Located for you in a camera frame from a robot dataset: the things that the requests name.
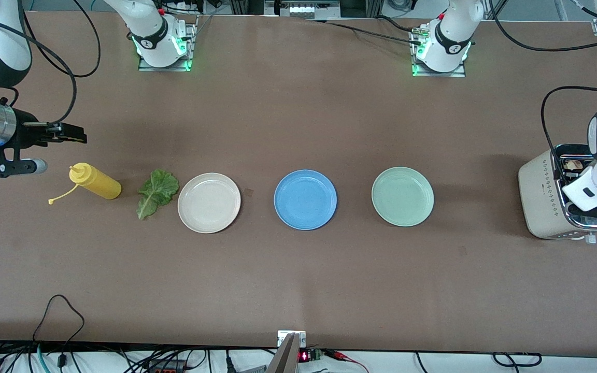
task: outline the blue plate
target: blue plate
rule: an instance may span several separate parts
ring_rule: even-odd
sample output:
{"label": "blue plate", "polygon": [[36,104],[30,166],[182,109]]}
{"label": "blue plate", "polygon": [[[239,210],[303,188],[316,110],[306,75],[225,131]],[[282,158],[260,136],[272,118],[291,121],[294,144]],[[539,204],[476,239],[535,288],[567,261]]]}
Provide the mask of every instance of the blue plate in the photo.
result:
{"label": "blue plate", "polygon": [[336,212],[338,194],[331,180],[313,170],[297,170],[280,180],[273,198],[275,212],[290,227],[317,229]]}

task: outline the green plate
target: green plate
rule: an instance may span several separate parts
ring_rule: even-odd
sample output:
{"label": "green plate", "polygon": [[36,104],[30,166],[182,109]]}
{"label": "green plate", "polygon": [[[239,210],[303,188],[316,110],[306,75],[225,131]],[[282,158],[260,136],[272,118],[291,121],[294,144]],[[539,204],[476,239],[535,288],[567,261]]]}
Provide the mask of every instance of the green plate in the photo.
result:
{"label": "green plate", "polygon": [[385,170],[372,184],[377,214],[396,226],[415,226],[429,217],[434,192],[420,172],[407,167]]}

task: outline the brown table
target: brown table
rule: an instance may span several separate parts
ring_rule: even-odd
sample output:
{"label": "brown table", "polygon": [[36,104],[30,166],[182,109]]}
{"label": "brown table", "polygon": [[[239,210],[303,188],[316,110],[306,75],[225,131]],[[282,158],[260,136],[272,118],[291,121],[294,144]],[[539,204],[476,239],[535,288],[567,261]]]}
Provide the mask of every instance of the brown table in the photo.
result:
{"label": "brown table", "polygon": [[[95,46],[79,13],[29,17],[76,73],[89,71]],[[597,246],[533,238],[517,187],[520,166],[547,148],[543,95],[597,87],[597,49],[530,52],[484,23],[466,78],[413,78],[401,43],[301,19],[214,17],[191,73],[138,73],[123,22],[92,17],[102,65],[79,80],[68,121],[89,144],[29,149],[49,170],[0,179],[0,339],[29,339],[64,293],[87,320],[80,340],[272,346],[278,329],[296,328],[341,349],[597,354]],[[383,21],[350,24],[403,36]],[[597,41],[588,23],[507,29],[545,47]],[[68,78],[34,58],[17,107],[52,120]],[[595,93],[555,95],[552,137],[585,141],[595,111]],[[80,161],[123,194],[81,189],[48,206]],[[372,206],[375,177],[398,165],[433,185],[420,226],[391,226]],[[155,168],[182,185],[232,177],[246,190],[239,217],[197,234],[172,201],[139,221],[137,189]],[[277,182],[298,168],[338,190],[317,231],[294,231],[273,209]],[[57,303],[47,323],[40,337],[63,340],[78,320]]]}

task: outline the lettuce leaf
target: lettuce leaf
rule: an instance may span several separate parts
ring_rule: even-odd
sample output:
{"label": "lettuce leaf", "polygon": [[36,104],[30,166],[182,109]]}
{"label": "lettuce leaf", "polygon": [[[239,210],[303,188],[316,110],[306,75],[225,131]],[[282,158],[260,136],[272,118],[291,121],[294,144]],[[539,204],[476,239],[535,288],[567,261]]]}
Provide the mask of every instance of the lettuce leaf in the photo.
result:
{"label": "lettuce leaf", "polygon": [[178,192],[178,180],[165,170],[154,170],[151,179],[137,192],[142,194],[142,199],[137,205],[137,218],[142,220],[156,213],[158,206],[170,203],[172,196]]}

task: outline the black cord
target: black cord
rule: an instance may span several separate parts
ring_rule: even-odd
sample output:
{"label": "black cord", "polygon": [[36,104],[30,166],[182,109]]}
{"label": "black cord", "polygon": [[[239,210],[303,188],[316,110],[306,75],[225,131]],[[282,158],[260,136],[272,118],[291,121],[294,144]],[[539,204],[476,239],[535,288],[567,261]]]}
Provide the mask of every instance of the black cord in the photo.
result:
{"label": "black cord", "polygon": [[68,351],[70,352],[70,358],[73,359],[73,364],[75,365],[75,368],[77,369],[78,373],[82,373],[81,369],[80,369],[80,365],[78,364],[78,361],[75,359],[75,354],[73,353],[73,349],[68,349]]}
{"label": "black cord", "polygon": [[329,23],[329,22],[326,22],[326,24],[331,24],[333,26],[348,28],[348,29],[353,30],[353,31],[358,31],[359,33],[368,34],[368,35],[372,35],[372,36],[377,36],[378,38],[385,38],[385,39],[388,39],[388,40],[396,40],[396,41],[401,41],[401,42],[407,42],[407,43],[413,44],[413,45],[420,45],[421,44],[417,40],[409,40],[409,39],[403,39],[403,38],[396,38],[395,36],[374,33],[372,31],[363,30],[362,28],[357,28],[357,27],[353,27],[353,26],[347,26],[346,24]]}
{"label": "black cord", "polygon": [[[92,21],[91,17],[89,17],[89,14],[87,14],[86,10],[80,5],[78,0],[73,0],[73,2],[76,3],[76,5],[78,5],[78,8],[80,8],[82,14],[84,14],[84,16],[87,17],[87,21],[89,21],[89,24],[92,27],[96,44],[98,45],[98,57],[95,60],[95,66],[93,67],[93,69],[91,71],[89,71],[89,73],[86,73],[86,74],[75,74],[76,78],[86,78],[88,76],[93,75],[93,73],[95,73],[95,71],[97,71],[98,67],[100,66],[100,57],[101,57],[100,37],[98,36],[98,31],[95,29],[95,25],[93,24],[93,21]],[[24,14],[24,24],[26,24],[26,28],[29,30],[29,35],[31,35],[31,37],[33,37],[35,39],[36,35],[34,35],[34,31],[31,29],[31,24],[29,24],[29,19],[26,18],[26,13]],[[62,69],[60,66],[57,66],[57,64],[55,64],[54,61],[52,61],[52,59],[50,59],[50,57],[48,57],[47,54],[45,54],[45,52],[43,52],[43,49],[41,49],[39,47],[38,50],[40,51],[40,54],[42,54],[43,57],[45,57],[45,59],[48,62],[50,62],[50,64],[52,64],[52,66],[54,66],[54,68],[56,68],[57,70],[61,71],[64,74],[68,75],[68,72],[65,71],[64,69]]]}
{"label": "black cord", "polygon": [[588,9],[587,7],[582,7],[582,10],[583,10],[583,12],[585,12],[586,14],[588,14],[588,15],[590,15],[590,16],[593,16],[593,17],[597,18],[597,14],[596,14],[596,13],[595,13],[593,10],[591,10],[591,9]]}
{"label": "black cord", "polygon": [[497,13],[494,11],[494,6],[492,4],[492,0],[490,0],[490,4],[492,5],[490,12],[492,13],[492,17],[494,18],[494,21],[497,24],[497,27],[499,27],[499,30],[502,32],[502,34],[504,34],[504,36],[506,38],[508,38],[508,40],[514,42],[516,45],[519,45],[520,47],[522,47],[524,49],[535,50],[536,52],[568,52],[570,50],[580,50],[580,49],[597,47],[597,42],[593,42],[591,44],[585,44],[585,45],[577,45],[576,47],[566,47],[566,48],[538,48],[538,47],[531,47],[530,45],[526,45],[523,42],[520,42],[520,41],[516,40],[515,38],[513,38],[512,36],[510,36],[510,34],[508,34],[508,32],[502,26],[502,23],[499,21],[499,18],[497,17]]}
{"label": "black cord", "polygon": [[[508,361],[510,361],[510,364],[500,362],[499,359],[497,359],[497,355],[504,355],[508,359]],[[500,366],[504,366],[505,368],[515,369],[516,373],[519,373],[520,368],[531,368],[533,366],[538,366],[538,365],[540,365],[540,363],[543,362],[543,355],[541,355],[541,354],[526,354],[526,355],[527,356],[537,356],[538,361],[536,361],[535,363],[518,364],[518,363],[516,363],[516,361],[513,360],[513,358],[507,352],[493,352],[492,359],[494,360],[495,363],[499,364]]]}
{"label": "black cord", "polygon": [[411,32],[411,27],[400,26],[400,24],[398,24],[397,22],[395,22],[391,17],[386,17],[385,15],[378,15],[375,18],[386,19],[386,21],[389,21],[391,24],[393,24],[394,28],[399,28],[400,30],[407,31],[408,33]]}
{"label": "black cord", "polygon": [[8,106],[12,107],[17,102],[17,98],[20,97],[20,91],[14,87],[4,87],[4,88],[13,92],[12,100],[10,100],[10,102],[8,104]]}
{"label": "black cord", "polygon": [[421,366],[423,373],[427,373],[427,369],[425,369],[425,367],[422,364],[421,354],[419,354],[418,352],[415,352],[415,354],[416,354],[416,359],[419,361],[419,365]]}
{"label": "black cord", "polygon": [[203,14],[203,12],[200,12],[199,10],[197,10],[197,8],[195,8],[195,9],[180,9],[180,8],[170,7],[168,4],[163,4],[162,6],[165,7],[167,10],[179,10],[182,12],[198,12],[199,14]]}
{"label": "black cord", "polygon": [[54,57],[54,59],[56,59],[62,66],[64,66],[66,71],[68,71],[68,76],[70,77],[70,82],[73,85],[73,96],[70,99],[70,104],[68,104],[68,109],[66,109],[66,112],[64,113],[64,115],[59,117],[59,119],[50,122],[50,124],[61,123],[61,121],[65,120],[68,117],[68,114],[70,114],[70,112],[73,110],[73,106],[75,106],[75,99],[78,96],[78,83],[75,80],[75,74],[73,74],[73,71],[66,64],[66,62],[64,62],[64,60],[61,59],[61,57],[59,57],[54,51],[52,51],[48,47],[45,47],[45,45],[43,45],[38,40],[34,39],[33,37],[27,36],[26,34],[21,33],[20,31],[17,31],[16,29],[8,26],[7,24],[0,23],[0,28],[10,31],[11,33],[14,33],[17,36],[21,36],[21,37],[25,38],[26,40],[28,40],[29,42],[35,44],[37,47],[40,47],[41,49],[45,50],[46,52],[48,52],[50,54],[50,56]]}
{"label": "black cord", "polygon": [[543,103],[541,104],[541,122],[543,124],[543,132],[545,133],[545,139],[547,139],[547,144],[549,145],[550,153],[552,153],[552,157],[554,157],[555,159],[555,164],[557,165],[557,170],[559,171],[559,179],[564,180],[565,176],[563,174],[563,168],[561,167],[559,158],[557,158],[557,153],[554,150],[554,144],[552,144],[552,139],[550,139],[549,133],[547,132],[547,126],[545,125],[545,104],[547,103],[547,99],[554,92],[559,92],[561,90],[583,90],[597,92],[597,88],[585,87],[584,85],[562,85],[561,87],[557,87],[551,90],[550,92],[547,92],[547,94],[543,98]]}
{"label": "black cord", "polygon": [[36,326],[34,333],[31,335],[31,340],[33,342],[36,342],[36,334],[40,330],[40,327],[43,325],[43,322],[45,321],[45,318],[48,315],[48,311],[50,311],[50,305],[52,305],[52,301],[54,300],[54,298],[63,299],[66,302],[66,304],[68,305],[68,307],[71,309],[71,311],[73,311],[73,313],[75,313],[78,317],[80,317],[80,320],[81,320],[81,325],[78,328],[78,330],[76,330],[76,332],[73,333],[73,335],[71,335],[70,338],[66,340],[66,342],[64,342],[64,346],[62,347],[62,352],[63,352],[63,349],[66,347],[66,345],[69,342],[71,342],[71,340],[73,340],[73,338],[82,330],[82,328],[84,328],[84,316],[82,316],[80,311],[76,310],[75,307],[73,307],[73,305],[70,303],[70,300],[68,300],[68,298],[66,298],[66,296],[63,294],[52,295],[50,300],[48,300],[48,304],[45,306],[45,312],[43,312],[43,317],[40,319],[40,323],[38,323],[38,326]]}

